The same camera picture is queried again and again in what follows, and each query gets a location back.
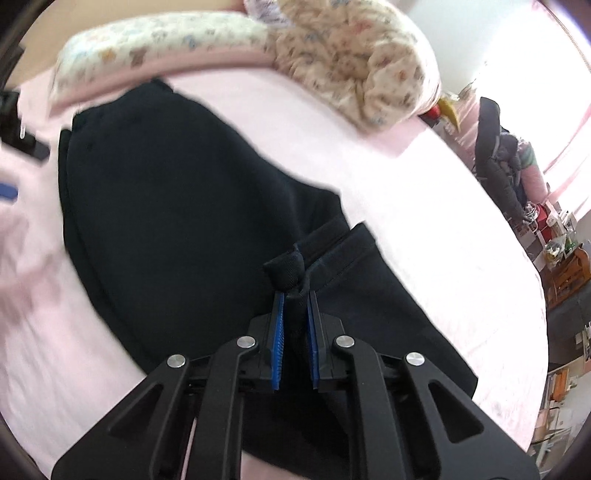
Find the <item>mattress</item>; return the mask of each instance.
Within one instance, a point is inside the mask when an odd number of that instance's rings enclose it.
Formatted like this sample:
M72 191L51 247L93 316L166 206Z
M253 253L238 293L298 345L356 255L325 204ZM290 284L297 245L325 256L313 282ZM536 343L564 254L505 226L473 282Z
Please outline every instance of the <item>mattress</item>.
M24 83L20 112L51 145L39 166L0 145L0 411L50 476L53 465L143 378L92 310L61 236L57 142L74 113L48 118L51 72ZM522 448L548 365L539 276L499 210L419 119L362 135L307 91L266 69L166 77L233 125L288 174L338 191L388 265L479 377L474 401ZM242 478L295 478L247 455Z

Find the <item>black pants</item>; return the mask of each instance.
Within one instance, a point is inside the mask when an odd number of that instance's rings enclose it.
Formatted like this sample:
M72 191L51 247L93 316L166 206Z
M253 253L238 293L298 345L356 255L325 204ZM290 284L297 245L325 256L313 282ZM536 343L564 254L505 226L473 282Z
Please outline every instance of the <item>black pants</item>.
M60 139L64 241L97 310L145 371L210 355L286 292L281 393L251 395L247 451L343 478L339 399L311 393L303 299L378 352L419 351L472 395L476 377L332 192L292 179L159 81L82 112Z

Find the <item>silver screw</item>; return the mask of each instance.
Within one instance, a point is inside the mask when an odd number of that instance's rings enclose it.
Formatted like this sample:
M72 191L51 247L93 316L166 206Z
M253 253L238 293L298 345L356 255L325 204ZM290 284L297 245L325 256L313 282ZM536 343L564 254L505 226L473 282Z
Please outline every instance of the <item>silver screw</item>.
M415 367L420 367L423 363L425 363L425 357L423 357L418 352L410 352L407 355L407 362Z
M351 348L355 344L355 339L349 335L341 335L336 338L336 344L342 348Z
M179 355L178 353L176 355L171 355L168 357L168 360L166 360L166 363L169 367L172 368L179 368L182 367L185 363L185 357L183 357L182 355Z
M250 348L255 346L256 340L251 336L245 335L244 337L240 337L236 343L240 348Z

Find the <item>yellow object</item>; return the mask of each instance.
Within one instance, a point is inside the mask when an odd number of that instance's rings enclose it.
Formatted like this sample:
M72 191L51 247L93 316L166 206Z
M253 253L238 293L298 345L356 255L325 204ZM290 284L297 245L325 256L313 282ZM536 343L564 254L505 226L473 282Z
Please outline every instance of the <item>yellow object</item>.
M437 105L441 110L441 114L446 116L452 125L456 127L457 132L460 133L460 121L457 118L457 112L453 104L448 99L441 97L437 101Z

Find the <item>crumpled blanket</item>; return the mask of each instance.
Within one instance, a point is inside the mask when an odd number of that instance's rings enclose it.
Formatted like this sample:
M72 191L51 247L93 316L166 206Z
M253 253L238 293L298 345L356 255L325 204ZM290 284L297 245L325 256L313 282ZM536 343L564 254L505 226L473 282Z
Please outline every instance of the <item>crumpled blanket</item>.
M435 54L419 28L381 0L278 0L293 26L275 31L275 66L358 128L380 131L439 99Z

